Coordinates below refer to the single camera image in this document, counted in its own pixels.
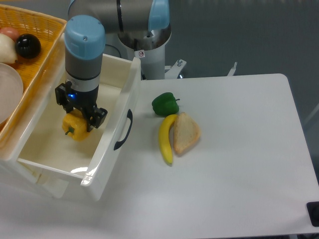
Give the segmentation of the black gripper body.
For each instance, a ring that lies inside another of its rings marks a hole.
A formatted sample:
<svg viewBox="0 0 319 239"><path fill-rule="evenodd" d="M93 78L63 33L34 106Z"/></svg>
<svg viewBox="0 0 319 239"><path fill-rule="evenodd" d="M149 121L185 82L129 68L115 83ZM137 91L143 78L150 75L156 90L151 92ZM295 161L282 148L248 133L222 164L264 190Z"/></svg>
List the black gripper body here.
<svg viewBox="0 0 319 239"><path fill-rule="evenodd" d="M96 100L98 97L98 89L99 87L96 87L95 89L91 91L77 91L74 88L72 88L72 83L70 81L66 82L65 84L65 90L66 90L66 99L71 103L71 105L78 109L85 109L92 111L94 107L97 106Z"/></svg>

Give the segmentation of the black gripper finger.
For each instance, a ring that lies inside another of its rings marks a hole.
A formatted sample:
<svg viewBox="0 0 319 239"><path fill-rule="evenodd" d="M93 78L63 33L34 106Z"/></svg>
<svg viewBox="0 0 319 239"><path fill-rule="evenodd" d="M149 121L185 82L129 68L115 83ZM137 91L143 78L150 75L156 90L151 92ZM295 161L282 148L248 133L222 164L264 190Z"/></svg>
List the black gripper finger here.
<svg viewBox="0 0 319 239"><path fill-rule="evenodd" d="M61 83L58 87L55 88L55 97L56 97L57 104L62 106L67 114L73 110L73 106L67 100L67 97L66 97L65 83Z"/></svg>
<svg viewBox="0 0 319 239"><path fill-rule="evenodd" d="M86 109L87 132L93 128L99 128L104 122L108 111L104 108L98 108L97 105Z"/></svg>

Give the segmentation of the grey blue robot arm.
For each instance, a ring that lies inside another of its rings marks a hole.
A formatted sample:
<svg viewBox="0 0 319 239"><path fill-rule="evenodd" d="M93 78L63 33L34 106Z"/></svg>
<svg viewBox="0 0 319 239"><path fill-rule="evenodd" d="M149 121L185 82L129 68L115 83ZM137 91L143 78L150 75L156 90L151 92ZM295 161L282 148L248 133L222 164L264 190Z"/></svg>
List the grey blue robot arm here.
<svg viewBox="0 0 319 239"><path fill-rule="evenodd" d="M66 80L55 89L67 113L77 109L90 132L99 128L107 110L97 107L107 33L151 32L169 27L166 0L73 0L64 32Z"/></svg>

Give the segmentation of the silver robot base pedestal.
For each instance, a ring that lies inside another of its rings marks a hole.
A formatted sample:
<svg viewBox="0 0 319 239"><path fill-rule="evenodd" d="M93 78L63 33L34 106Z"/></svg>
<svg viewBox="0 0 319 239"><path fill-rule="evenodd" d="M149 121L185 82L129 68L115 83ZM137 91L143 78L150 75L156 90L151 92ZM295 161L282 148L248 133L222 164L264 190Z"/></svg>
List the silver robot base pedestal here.
<svg viewBox="0 0 319 239"><path fill-rule="evenodd" d="M125 47L129 60L139 58L141 75L146 80L164 79L165 45L171 37L171 26L151 31L119 33L118 38Z"/></svg>

